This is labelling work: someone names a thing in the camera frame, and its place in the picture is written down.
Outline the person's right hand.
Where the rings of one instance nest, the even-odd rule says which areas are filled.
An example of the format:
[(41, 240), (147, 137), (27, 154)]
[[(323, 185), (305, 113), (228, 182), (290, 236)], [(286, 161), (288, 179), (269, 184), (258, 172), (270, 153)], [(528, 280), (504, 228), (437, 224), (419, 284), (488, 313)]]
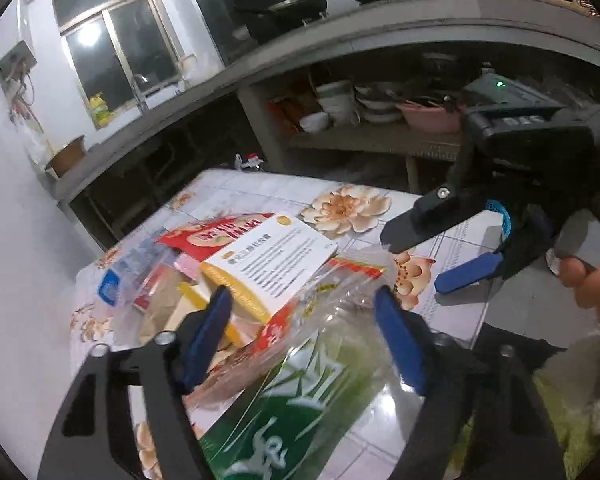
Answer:
[(559, 278), (562, 284), (574, 291), (580, 308), (595, 310), (600, 323), (600, 267), (588, 272), (578, 258), (565, 258), (560, 262)]

